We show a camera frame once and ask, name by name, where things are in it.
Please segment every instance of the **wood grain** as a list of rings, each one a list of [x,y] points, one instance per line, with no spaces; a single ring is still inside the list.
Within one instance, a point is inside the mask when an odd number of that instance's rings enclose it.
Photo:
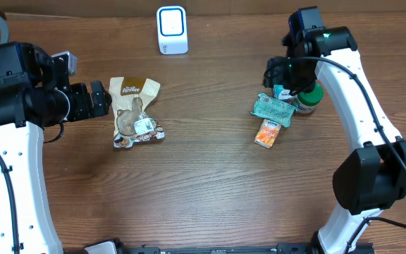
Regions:
[[[189,17],[189,53],[162,56],[154,18],[11,21],[13,40],[78,57],[73,82],[148,77],[162,84],[147,109],[162,143],[114,152],[113,116],[66,124],[44,146],[54,226],[65,248],[119,237],[127,246],[260,246],[306,242],[336,199],[333,172],[348,156],[326,96],[294,116],[270,149],[254,144],[250,115],[262,73],[289,27],[288,15]],[[325,14],[359,44],[369,82],[406,138],[406,13]],[[46,139],[58,128],[45,131]],[[383,216],[406,222],[406,198]],[[406,253],[406,230],[374,222],[361,241],[377,253]]]
[[[305,6],[327,13],[406,11],[406,0],[0,0],[4,12],[88,18],[153,17],[167,5],[180,5],[188,15],[293,13]]]

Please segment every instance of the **wooden table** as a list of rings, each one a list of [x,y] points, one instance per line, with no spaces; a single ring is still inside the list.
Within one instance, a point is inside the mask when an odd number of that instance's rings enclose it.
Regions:
[[[260,246],[306,242],[336,199],[333,172],[348,156],[328,96],[294,116],[272,149],[253,143],[250,115],[272,56],[284,55],[288,15],[189,17],[189,53],[162,56],[155,18],[9,22],[11,39],[78,57],[71,81],[148,77],[162,84],[147,113],[159,144],[114,152],[113,116],[66,124],[44,146],[54,226],[65,248],[119,237],[127,246]],[[406,13],[323,14],[350,28],[383,110],[406,138]],[[46,139],[59,128],[48,128]],[[406,198],[384,217],[406,222]],[[361,238],[378,253],[406,253],[406,230],[380,222]]]

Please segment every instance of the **blue outline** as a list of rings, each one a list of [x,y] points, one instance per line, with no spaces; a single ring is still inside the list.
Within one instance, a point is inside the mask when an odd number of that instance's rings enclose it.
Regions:
[[[162,11],[173,11],[173,10],[179,10],[180,12],[181,12],[181,30],[182,30],[182,32],[180,33],[180,34],[176,34],[176,35],[165,35],[163,32],[162,32],[162,18],[161,18],[161,12]],[[165,36],[165,37],[168,37],[168,36],[180,36],[180,35],[183,35],[184,34],[184,29],[185,29],[185,27],[184,27],[184,13],[183,13],[183,11],[180,9],[180,8],[163,8],[162,10],[160,10],[160,12],[159,12],[159,25],[161,26],[161,29],[160,29],[160,31],[161,31],[161,35],[162,36]]]

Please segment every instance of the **teal package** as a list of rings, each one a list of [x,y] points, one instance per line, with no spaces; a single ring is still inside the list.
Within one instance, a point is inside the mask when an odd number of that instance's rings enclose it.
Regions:
[[[259,99],[254,103],[253,115],[275,121],[286,128],[290,126],[290,119],[296,110],[293,105],[269,97],[264,93],[258,96]]]

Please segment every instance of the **cable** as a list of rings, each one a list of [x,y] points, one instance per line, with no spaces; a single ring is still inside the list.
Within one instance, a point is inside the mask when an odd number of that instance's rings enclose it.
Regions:
[[[380,123],[379,123],[379,118],[376,115],[376,112],[374,110],[374,106],[372,105],[371,99],[369,98],[366,89],[364,88],[361,81],[359,81],[358,76],[356,74],[354,74],[352,71],[350,71],[348,68],[346,68],[343,65],[341,65],[340,63],[337,63],[337,62],[332,61],[330,59],[325,59],[325,58],[316,57],[316,56],[303,56],[303,57],[296,57],[296,58],[292,58],[292,59],[284,59],[284,60],[282,60],[282,62],[274,64],[273,66],[269,67],[266,70],[266,72],[264,73],[264,77],[269,78],[268,77],[269,72],[271,70],[273,70],[275,67],[277,67],[279,64],[292,63],[292,62],[295,62],[295,61],[308,61],[308,60],[309,61],[323,61],[323,62],[332,64],[332,65],[336,66],[337,68],[339,68],[340,70],[346,72],[350,76],[350,78],[353,79],[356,82],[356,84],[358,85],[358,87],[362,91],[362,94],[364,96],[364,100],[366,101],[367,106],[369,108],[369,111],[371,112],[372,119],[374,120],[374,123],[376,124],[375,131],[376,132],[378,131],[380,133],[380,136],[382,137],[385,144],[387,146],[389,146],[389,149],[391,151],[392,156],[398,161],[398,164],[404,169],[404,171],[406,173],[406,165],[403,162],[400,155],[398,154],[398,152],[395,150],[395,148],[391,144],[391,142],[389,141],[389,139],[386,137],[385,132],[383,131],[383,126],[381,126]],[[388,224],[398,226],[398,227],[402,227],[402,228],[406,229],[406,224],[403,224],[403,223],[400,223],[400,222],[395,222],[395,221],[390,220],[390,219],[386,219],[386,218],[382,218],[382,217],[367,217],[367,218],[364,218],[363,222],[357,227],[354,234],[352,235],[350,240],[347,242],[347,247],[345,249],[346,254],[349,252],[350,246],[352,245],[353,241],[357,238],[358,234],[363,229],[364,225],[369,224],[370,221],[374,221],[374,220],[380,221],[380,222],[385,222],[385,223],[388,223]]]
[[[8,201],[11,207],[11,220],[12,220],[12,236],[13,236],[13,252],[14,254],[20,253],[20,239],[18,238],[18,221],[17,221],[17,210],[15,206],[15,195],[13,194],[13,186],[11,177],[9,176],[9,169],[7,169],[6,163],[4,163],[3,158],[0,155],[0,166],[4,174],[4,179],[6,180]]]
[[[63,126],[63,123],[59,123],[59,125],[61,126],[61,131],[59,131],[59,134],[52,140],[43,142],[44,144],[56,142],[57,140],[60,140],[62,138],[63,133],[65,132],[65,127]]]

